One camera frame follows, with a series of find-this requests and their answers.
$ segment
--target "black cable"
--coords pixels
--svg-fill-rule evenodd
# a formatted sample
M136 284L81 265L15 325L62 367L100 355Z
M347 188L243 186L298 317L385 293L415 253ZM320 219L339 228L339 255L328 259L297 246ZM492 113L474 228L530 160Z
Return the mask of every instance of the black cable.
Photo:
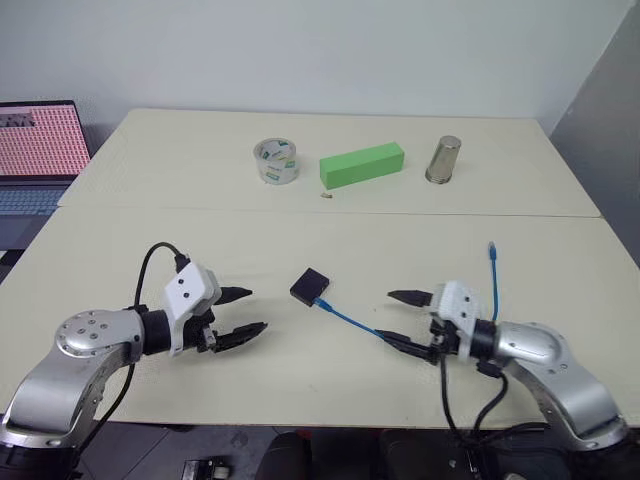
M500 438L508 437L509 435L513 435L516 433L523 432L535 432L540 430L547 430L551 428L548 423L545 422L525 422L519 423L517 425L513 425L512 427L505 428L504 430L499 430L497 432L490 433L489 435L482 437L478 440L479 444L487 444L491 442L495 442Z
M473 451L481 450L483 447L492 450L495 453L500 453L502 455L510 455L510 456L535 456L541 454L551 454L557 455L561 457L566 462L566 453L563 450L550 448L550 447L536 447L536 448L501 448L490 445L492 442L496 440L506 437L511 434L521 433L525 431L531 430L540 430L549 428L549 424L543 422L527 422L521 423L518 425L514 425L512 427L506 428L504 430L500 430L498 432L494 432L489 434L484 438L477 438L480 434L480 425L482 420L487 416L487 414L496 407L500 403L500 401L504 398L507 393L508 388L508 380L504 374L501 374L500 378L502 379L502 388L498 395L491 400L485 407L480 411L478 416L476 417L476 422L474 425L474 429L472 432L476 432L477 434L471 435L470 437L466 437L463 433L458 429L451 415L451 408L449 406L449 394L447 391L447 364L446 364L446 354L442 354L440 356L440 391L442 394L442 408L444 410L444 416L447 419L447 424L449 425L449 429L455 436L456 440L460 443L461 447L468 448Z
M180 252L180 250L178 250L176 247L174 247L173 245L171 245L168 242L159 242L159 243L156 243L155 245L153 245L147 251L147 254L144 256L144 259L142 260L142 266L140 267L140 273L138 274L138 284L136 285L136 293L135 293L135 297L134 297L134 301L133 301L134 307L139 307L140 306L140 295L142 294L142 284L144 283L144 277L145 277L145 274L147 273L147 265L149 264L149 260L151 259L151 256L153 255L153 252L155 252L156 250L158 250L161 247L168 248L169 250L171 250L173 252L173 254L176 257L176 266L178 266L179 260L182 260L182 259L186 258ZM78 457L80 455L82 455L82 452L84 452L86 450L86 448L93 441L93 439L98 434L100 429L105 425L105 423L107 423L107 420L109 420L109 417L111 417L111 415L113 415L113 412L115 412L116 409L122 403L122 400L124 399L125 395L127 394L127 391L129 390L129 387L131 386L131 380L133 379L133 373L135 372L135 369L136 369L135 363L132 363L131 365L129 365L129 370L127 371L127 378L125 379L124 384L122 385L122 389L120 390L120 393L118 394L118 397L115 399L115 401L113 402L111 407L109 407L109 410L107 410L107 412L98 421L98 424L93 428L93 430L91 430L91 433L89 433L89 435L84 440L84 442L82 442L82 445L80 445L80 447L78 448Z
M480 436L480 425L482 424L482 421L489 414L489 412L491 412L491 410L493 410L502 401L502 399L507 394L507 391L509 390L509 380L507 380L507 376L504 373L500 372L500 379L502 380L502 388L495 396L495 398L487 403L482 408L482 410L480 410L480 413L478 413L478 416L476 417L476 422L473 425L473 430L471 433L471 436L473 438L478 438Z
M453 421L453 417L451 416L451 410L449 408L449 394L447 393L447 357L446 354L440 355L440 394L442 395L442 408L444 410L444 417L447 419L447 424L449 424L449 429L453 436L456 437L456 440L463 445L467 445L469 442L458 427L456 427L455 422Z
M116 409L120 406L120 403L122 403L122 399L124 399L124 396L127 394L127 390L129 390L129 385L131 385L131 380L133 379L133 372L135 370L135 367L136 367L135 363L132 363L131 365L129 365L127 378L124 381L124 385L122 385L122 390L120 390L120 394L118 395L118 398L116 398L115 402L113 402L113 405L111 405L109 410L107 410L107 413L105 413L102 416L98 424L93 428L93 430L91 430L91 433L89 434L89 436L87 436L85 441L82 442L82 445L80 445L80 448L78 448L78 455L82 455L82 452L85 451L85 449L89 446L91 441L98 434L100 429L104 426L105 423L107 423L107 420L109 420L109 417L113 415L113 412L115 412Z
M168 248L173 252L173 254L176 257L183 256L182 253L180 253L180 250L178 250L176 247L174 247L168 242L156 243L147 251L147 254L144 256L144 259L142 260L142 266L140 267L140 274L138 275L138 284L136 285L136 294L133 300L134 307L140 306L140 296L142 295L142 283L144 282L144 276L147 273L147 265L149 265L149 260L151 259L151 255L153 255L153 252L155 252L157 249L161 247Z

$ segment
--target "white table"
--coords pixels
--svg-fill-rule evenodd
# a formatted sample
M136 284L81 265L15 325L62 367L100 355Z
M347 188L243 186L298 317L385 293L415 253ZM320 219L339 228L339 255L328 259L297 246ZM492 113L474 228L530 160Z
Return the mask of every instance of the white table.
M424 178L438 139L462 140L453 180ZM300 178L260 180L253 147L292 140ZM396 141L396 174L322 198L320 158ZM535 120L131 111L60 200L64 206L597 217Z
M304 306L288 289L312 266L331 278L325 298L337 309L426 342L425 315L386 292L460 279L489 302L486 245L494 240L500 319L561 331L629 422L640 423L640 274L594 218L61 208L0 288L0 404L67 316L132 303L142 256L161 240L211 267L222 284L255 291L215 309L221 332L255 321L269 328L215 356L144 358L116 420L443 427L436 368ZM143 292L150 306L158 306L171 267L170 255L154 257ZM452 409L469 426L498 384L471 365L450 364ZM512 386L486 426L540 418L531 396ZM117 389L110 385L104 404Z

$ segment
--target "laptop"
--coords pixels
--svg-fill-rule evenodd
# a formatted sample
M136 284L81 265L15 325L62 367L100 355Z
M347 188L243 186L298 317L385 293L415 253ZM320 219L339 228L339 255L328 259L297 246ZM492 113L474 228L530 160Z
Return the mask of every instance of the laptop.
M89 163L73 101L0 103L0 250L24 250Z

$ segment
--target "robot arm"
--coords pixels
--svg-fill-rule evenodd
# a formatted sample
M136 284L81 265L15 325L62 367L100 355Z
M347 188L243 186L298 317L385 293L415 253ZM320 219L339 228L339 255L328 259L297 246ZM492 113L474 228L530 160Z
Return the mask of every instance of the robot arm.
M460 282L439 285L433 295L395 291L390 296L414 306L428 306L431 345L383 333L395 348L437 364L442 354L461 361L492 362L522 382L569 451L606 449L622 441L628 427L606 387L578 364L566 340L537 324L480 320L479 302Z
M67 478L109 377L143 354L175 356L192 347L219 352L257 336L266 324L227 335L210 325L212 305L251 293L220 287L211 271L189 262L165 287L163 310L91 310L65 320L51 351L23 380L4 415L0 479Z

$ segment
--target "laptop keyboard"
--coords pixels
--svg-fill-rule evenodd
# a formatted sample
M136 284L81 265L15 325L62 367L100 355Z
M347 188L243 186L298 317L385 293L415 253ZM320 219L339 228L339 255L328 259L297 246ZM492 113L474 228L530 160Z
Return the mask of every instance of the laptop keyboard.
M0 215L51 215L64 190L0 189Z

